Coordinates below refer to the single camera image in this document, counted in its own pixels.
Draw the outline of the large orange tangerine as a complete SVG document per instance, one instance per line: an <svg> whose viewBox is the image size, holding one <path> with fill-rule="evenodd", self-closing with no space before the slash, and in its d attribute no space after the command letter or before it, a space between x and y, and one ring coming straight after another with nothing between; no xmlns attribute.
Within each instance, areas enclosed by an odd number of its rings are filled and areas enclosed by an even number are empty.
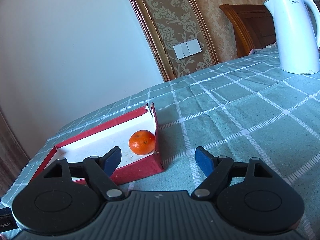
<svg viewBox="0 0 320 240"><path fill-rule="evenodd" d="M147 130L139 130L129 139L130 150L137 155L146 155L155 150L156 138Z"/></svg>

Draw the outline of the red shallow cardboard box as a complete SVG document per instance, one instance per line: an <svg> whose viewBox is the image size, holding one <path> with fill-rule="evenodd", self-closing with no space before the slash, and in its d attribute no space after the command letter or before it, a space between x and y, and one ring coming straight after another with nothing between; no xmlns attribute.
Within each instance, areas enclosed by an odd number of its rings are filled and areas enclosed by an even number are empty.
<svg viewBox="0 0 320 240"><path fill-rule="evenodd" d="M137 155L129 148L133 133L147 130L155 136L155 149ZM32 179L35 179L53 161L65 157L69 163L79 163L96 155L102 157L115 146L121 149L121 162L111 179L122 185L164 171L158 142L158 121L154 104L146 105L93 127L53 146Z"/></svg>

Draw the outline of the patterned brown curtain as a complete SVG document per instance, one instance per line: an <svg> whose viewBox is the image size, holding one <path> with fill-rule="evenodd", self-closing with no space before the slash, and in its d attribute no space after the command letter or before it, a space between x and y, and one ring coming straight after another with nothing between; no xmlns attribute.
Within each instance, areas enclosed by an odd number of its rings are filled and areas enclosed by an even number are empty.
<svg viewBox="0 0 320 240"><path fill-rule="evenodd" d="M30 158L0 114L1 197L10 189Z"/></svg>

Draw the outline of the green plaid tablecloth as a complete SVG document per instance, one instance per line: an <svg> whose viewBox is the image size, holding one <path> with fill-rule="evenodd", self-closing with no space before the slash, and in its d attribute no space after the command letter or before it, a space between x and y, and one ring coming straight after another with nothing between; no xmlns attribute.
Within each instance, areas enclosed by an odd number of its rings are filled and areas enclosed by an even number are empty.
<svg viewBox="0 0 320 240"><path fill-rule="evenodd" d="M153 86L66 124L29 161L1 207L11 206L56 143L150 102L165 170L124 190L193 191L204 180L194 158L199 146L236 161L258 157L301 195L299 231L319 239L319 74L281 70L276 47Z"/></svg>

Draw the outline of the white electric kettle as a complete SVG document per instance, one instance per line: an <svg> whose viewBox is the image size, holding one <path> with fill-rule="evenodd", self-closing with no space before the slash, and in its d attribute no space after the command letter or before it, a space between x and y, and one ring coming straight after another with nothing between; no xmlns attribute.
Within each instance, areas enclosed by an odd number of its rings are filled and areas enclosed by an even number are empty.
<svg viewBox="0 0 320 240"><path fill-rule="evenodd" d="M281 69L319 72L319 9L313 0L266 0L273 18Z"/></svg>

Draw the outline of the brown wooden headboard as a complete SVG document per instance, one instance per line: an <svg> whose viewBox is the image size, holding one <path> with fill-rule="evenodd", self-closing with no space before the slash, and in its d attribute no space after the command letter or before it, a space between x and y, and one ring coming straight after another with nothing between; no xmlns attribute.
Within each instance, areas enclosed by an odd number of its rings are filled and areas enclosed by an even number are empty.
<svg viewBox="0 0 320 240"><path fill-rule="evenodd" d="M264 5L221 4L219 8L233 25L238 57L244 57L252 49L262 49L276 41L273 18Z"/></svg>

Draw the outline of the gold framed wallpaper panel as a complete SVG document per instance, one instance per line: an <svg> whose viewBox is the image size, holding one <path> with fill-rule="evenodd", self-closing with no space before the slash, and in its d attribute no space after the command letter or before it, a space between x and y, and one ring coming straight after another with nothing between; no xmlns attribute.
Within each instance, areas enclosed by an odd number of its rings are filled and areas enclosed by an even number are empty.
<svg viewBox="0 0 320 240"><path fill-rule="evenodd" d="M218 64L219 59L195 0L129 0L164 81ZM174 46L197 39L201 51L178 59Z"/></svg>

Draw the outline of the white wall switch panel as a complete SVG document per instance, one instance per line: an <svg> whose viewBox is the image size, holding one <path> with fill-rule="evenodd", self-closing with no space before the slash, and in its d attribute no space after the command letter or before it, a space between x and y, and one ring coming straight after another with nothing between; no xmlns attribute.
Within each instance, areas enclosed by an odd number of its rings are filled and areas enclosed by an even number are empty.
<svg viewBox="0 0 320 240"><path fill-rule="evenodd" d="M178 60L201 53L202 48L198 39L190 40L173 46L174 52Z"/></svg>

